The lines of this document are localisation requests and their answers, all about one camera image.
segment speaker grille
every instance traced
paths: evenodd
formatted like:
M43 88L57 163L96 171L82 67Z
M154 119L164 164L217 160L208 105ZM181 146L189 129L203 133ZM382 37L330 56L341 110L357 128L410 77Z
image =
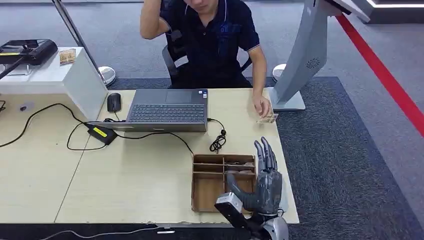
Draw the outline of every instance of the speaker grille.
M318 67L318 65L320 65L320 59L318 57L314 57L306 63L308 69L314 69Z

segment small card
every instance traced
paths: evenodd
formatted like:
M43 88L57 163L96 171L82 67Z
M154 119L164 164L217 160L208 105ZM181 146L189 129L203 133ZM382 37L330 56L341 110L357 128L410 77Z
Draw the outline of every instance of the small card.
M276 121L277 118L278 118L278 114L277 113L273 113L272 115L261 117L256 122L258 124L272 124L273 122Z
M76 49L71 48L68 50L64 50L59 52L60 55L60 65L67 65L67 64L73 64L75 62L76 57Z

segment black cable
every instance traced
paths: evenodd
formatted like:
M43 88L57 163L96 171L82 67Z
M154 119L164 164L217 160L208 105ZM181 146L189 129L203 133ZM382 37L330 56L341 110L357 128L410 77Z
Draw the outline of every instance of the black cable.
M212 144L209 147L209 150L211 152L216 152L216 154L218 154L220 152L220 149L222 149L223 145L227 142L227 139L226 139L227 132L225 131L224 125L220 121L213 119L213 118L208 118L207 121L208 122L215 121L215 122L221 124L221 126L222 126L221 134L216 137L215 141L213 141Z
M174 134L172 132L152 132L152 133L149 133L149 134L146 134L146 135L143 135L143 136L137 136L137 137L121 136L119 134L117 134L117 135L118 135L118 137L123 138L123 139L144 139L144 138L147 138L148 136L159 135L159 134L169 134L169 135L172 135L172 136L175 136L175 137L179 138L185 144L185 146L188 148L188 150L190 150L190 153L192 155L194 155L192 149L189 147L189 145L187 144L187 142L184 141L184 139L182 139L180 136L178 136L178 135L176 135L176 134Z
M6 101L5 101L5 100L0 100L0 103L2 103L2 104L1 104L1 106L0 106L0 112L1 112L1 111L3 111L3 110L5 110L5 109L6 109L6 108L5 108Z
M116 111L114 111L114 113L115 113L116 119L118 119L118 120L115 120L113 118L108 117L108 118L105 118L103 122L104 123L123 123L123 122L125 122L125 121L121 121L119 119Z
M91 124L91 123L98 123L98 121L85 121L85 122L80 122L80 123L78 123L78 125L76 125L74 128L73 128L73 130L70 132L70 134L69 134L69 137L67 138L67 142L66 142L66 147L67 147L67 149L69 149L69 150L72 150L72 151L93 151L93 150L100 150L100 149L103 149L103 148L105 148L107 145L105 144L105 145L103 145L103 146L101 146L101 147L97 147L97 148L89 148L89 149L86 149L86 148L81 148L81 149L78 149L78 148L71 148L71 147L69 147L69 142L71 141L71 137L72 137L72 134L74 134L74 132L75 132L75 130L77 130L77 128L79 127L79 126L81 126L82 124Z
M116 112L116 111L114 111L114 113L115 113L116 119L118 119L118 122L120 122L121 120L119 119L119 117L118 117L118 115L117 115L117 112Z
M13 140L12 140L12 141L10 141L10 142L7 142L7 143L5 143L5 144L0 145L0 148L5 147L5 146L10 145L10 144L13 144L14 142L18 141L18 140L19 140L19 139L20 139L20 138L24 135L25 131L26 131L26 130L27 130L27 128L28 128L28 124L30 124L31 119L32 119L35 115L37 115L38 113L40 113L40 112L42 112L42 111L44 111L44 110L46 110L46 109L49 109L49 108L54 107L54 106L57 106L57 105L60 105L60 106L62 106L62 107L64 107L64 108L66 108L66 109L70 112L70 114L72 115L72 117L73 117L75 120L77 120L78 122L80 122L80 124L84 124L84 122L83 122L83 121L79 120L79 119L78 119L78 118L74 115L74 112L73 112L73 111L72 111L69 107L67 107L67 106L63 105L62 103L55 103L55 104L52 104L52 105L48 105L48 106L46 106L46 107L44 107L44 108L42 108L42 109L40 109L40 110L38 110L38 111L34 112L33 114L31 114L31 116L29 116L29 117L28 117L28 120L26 120L25 127L23 127L23 130L22 130L22 132L19 134L19 136L17 136L15 139L13 139Z

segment power adapter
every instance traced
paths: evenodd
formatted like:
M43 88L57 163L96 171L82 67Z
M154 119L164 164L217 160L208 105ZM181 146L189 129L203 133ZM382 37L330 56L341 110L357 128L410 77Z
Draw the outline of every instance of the power adapter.
M111 144L118 136L118 134L109 128L97 126L93 124L84 124L88 128L88 134L95 137L100 142L104 143L105 145Z

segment laptop keyboard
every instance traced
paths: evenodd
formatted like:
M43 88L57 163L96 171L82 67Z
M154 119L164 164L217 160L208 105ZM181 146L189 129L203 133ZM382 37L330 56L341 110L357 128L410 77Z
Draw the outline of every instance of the laptop keyboard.
M131 123L203 123L203 104L134 104Z

